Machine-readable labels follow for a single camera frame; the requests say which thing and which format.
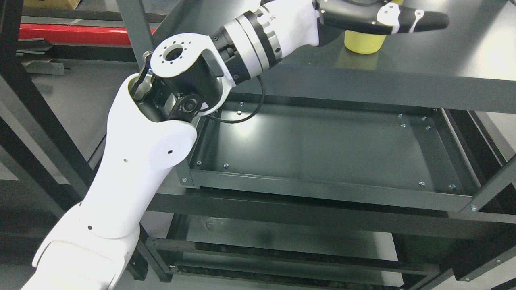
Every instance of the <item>gray floor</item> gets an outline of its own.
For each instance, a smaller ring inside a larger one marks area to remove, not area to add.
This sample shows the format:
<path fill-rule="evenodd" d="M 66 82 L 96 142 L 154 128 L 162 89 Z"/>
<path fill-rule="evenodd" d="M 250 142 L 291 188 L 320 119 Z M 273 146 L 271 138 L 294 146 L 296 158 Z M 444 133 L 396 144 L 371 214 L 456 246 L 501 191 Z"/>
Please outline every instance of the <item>gray floor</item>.
<path fill-rule="evenodd" d="M 145 12 L 155 14 L 168 14 L 172 11 L 178 0 L 143 0 Z M 118 11 L 115 0 L 82 0 L 78 10 L 94 11 Z"/>

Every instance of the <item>metal beam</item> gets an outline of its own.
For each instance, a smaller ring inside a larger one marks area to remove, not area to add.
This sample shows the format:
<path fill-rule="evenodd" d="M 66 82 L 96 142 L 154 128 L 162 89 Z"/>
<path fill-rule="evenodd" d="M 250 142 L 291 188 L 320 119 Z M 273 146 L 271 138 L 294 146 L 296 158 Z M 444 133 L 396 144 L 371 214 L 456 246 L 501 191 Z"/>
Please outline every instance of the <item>metal beam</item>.
<path fill-rule="evenodd" d="M 507 185 L 516 180 L 516 156 L 513 156 L 506 165 L 482 186 L 473 199 L 461 212 L 477 211 L 490 202 Z"/>
<path fill-rule="evenodd" d="M 250 273 L 242 271 L 230 271 L 220 269 L 210 269 L 190 266 L 177 266 L 178 274 L 202 277 L 218 277 L 237 281 L 253 281 L 269 284 L 315 287 L 327 289 L 368 289 L 368 290 L 400 290 L 399 287 L 348 283 L 342 281 L 329 281 L 309 278 L 288 277 L 279 275 L 269 275 L 262 273 Z"/>
<path fill-rule="evenodd" d="M 494 230 L 510 228 L 499 222 L 449 219 L 444 212 L 402 207 L 222 189 L 178 191 L 156 194 L 148 210 L 459 239 L 481 239 Z"/>
<path fill-rule="evenodd" d="M 2 118 L 0 118 L 0 160 L 55 216 L 61 217 L 74 204 Z"/>
<path fill-rule="evenodd" d="M 492 239 L 460 249 L 451 261 L 455 278 L 471 281 L 516 256 L 516 225 L 499 231 Z"/>
<path fill-rule="evenodd" d="M 516 278 L 493 287 L 491 290 L 516 290 Z"/>
<path fill-rule="evenodd" d="M 117 0 L 118 9 L 124 20 L 136 61 L 143 68 L 143 53 L 155 48 L 149 21 L 141 0 Z"/>
<path fill-rule="evenodd" d="M 440 272 L 439 267 L 432 264 L 404 263 L 379 259 L 219 245 L 174 239 L 151 238 L 150 240 L 153 240 L 152 243 L 155 245 L 156 249 L 166 251 L 265 259 L 268 261 L 339 268 L 356 267 L 363 270 L 409 273 L 415 275 L 436 275 Z"/>

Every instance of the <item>red bar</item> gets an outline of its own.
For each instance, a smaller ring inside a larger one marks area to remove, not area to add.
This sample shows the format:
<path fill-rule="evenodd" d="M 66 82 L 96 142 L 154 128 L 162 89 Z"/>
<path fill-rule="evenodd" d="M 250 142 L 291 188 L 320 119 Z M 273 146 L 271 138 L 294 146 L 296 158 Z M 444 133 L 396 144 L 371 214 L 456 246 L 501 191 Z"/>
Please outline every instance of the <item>red bar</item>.
<path fill-rule="evenodd" d="M 44 38 L 52 43 L 131 45 L 127 30 L 121 27 L 22 23 L 18 38 Z"/>

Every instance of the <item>yellow object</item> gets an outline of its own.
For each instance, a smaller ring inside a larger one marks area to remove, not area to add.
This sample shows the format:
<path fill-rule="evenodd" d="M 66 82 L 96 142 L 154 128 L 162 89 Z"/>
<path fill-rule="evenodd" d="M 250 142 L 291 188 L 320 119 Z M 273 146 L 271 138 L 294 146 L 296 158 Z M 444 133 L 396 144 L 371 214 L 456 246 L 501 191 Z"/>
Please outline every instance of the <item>yellow object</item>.
<path fill-rule="evenodd" d="M 23 0 L 23 7 L 75 9 L 80 0 Z"/>
<path fill-rule="evenodd" d="M 401 5 L 403 0 L 393 0 L 393 3 Z M 352 52 L 371 54 L 380 50 L 386 35 L 374 35 L 346 30 L 344 45 Z"/>

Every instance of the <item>metal frame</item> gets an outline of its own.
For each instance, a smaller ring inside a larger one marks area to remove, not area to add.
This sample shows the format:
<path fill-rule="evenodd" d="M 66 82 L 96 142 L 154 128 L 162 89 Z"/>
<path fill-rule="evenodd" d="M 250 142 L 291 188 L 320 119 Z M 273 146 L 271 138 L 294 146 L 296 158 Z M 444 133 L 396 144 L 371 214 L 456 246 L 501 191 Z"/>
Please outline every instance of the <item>metal frame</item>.
<path fill-rule="evenodd" d="M 209 267 L 192 267 L 188 265 L 182 265 L 181 260 L 177 258 L 176 260 L 169 261 L 170 264 L 168 264 L 165 262 L 165 259 L 162 257 L 159 251 L 161 251 L 162 253 L 163 251 L 165 251 L 166 253 L 172 252 L 176 255 L 182 253 L 199 253 L 227 257 L 242 257 L 247 259 L 288 262 L 302 265 L 330 266 L 336 268 L 351 267 L 362 270 L 406 273 L 411 275 L 417 275 L 420 277 L 413 284 L 404 285 L 403 287 L 405 289 L 418 289 L 420 285 L 432 280 L 435 276 L 437 276 L 440 273 L 439 266 L 432 264 L 404 263 L 398 261 L 365 259 L 357 257 L 324 255 L 284 250 L 270 250 L 263 248 L 240 247 L 186 241 L 184 239 L 185 236 L 178 233 L 184 231 L 182 227 L 185 226 L 185 223 L 181 221 L 185 221 L 186 218 L 186 215 L 175 214 L 167 238 L 147 238 L 145 242 L 145 246 L 152 253 L 152 258 L 155 259 L 155 261 L 157 261 L 159 265 L 161 265 L 158 269 L 161 275 L 175 275 L 179 273 L 194 276 L 215 276 L 232 280 L 259 281 L 272 284 L 312 287 L 314 286 L 337 289 L 347 289 L 349 287 L 367 287 L 368 289 L 370 288 L 393 290 L 400 289 L 399 287 L 391 287 L 384 285 L 356 284 L 342 281 L 328 281 L 324 279 L 287 277 L 259 272 L 233 271 L 213 269 Z"/>
<path fill-rule="evenodd" d="M 511 279 L 505 283 L 502 283 L 491 290 L 515 290 L 516 289 L 516 278 Z"/>

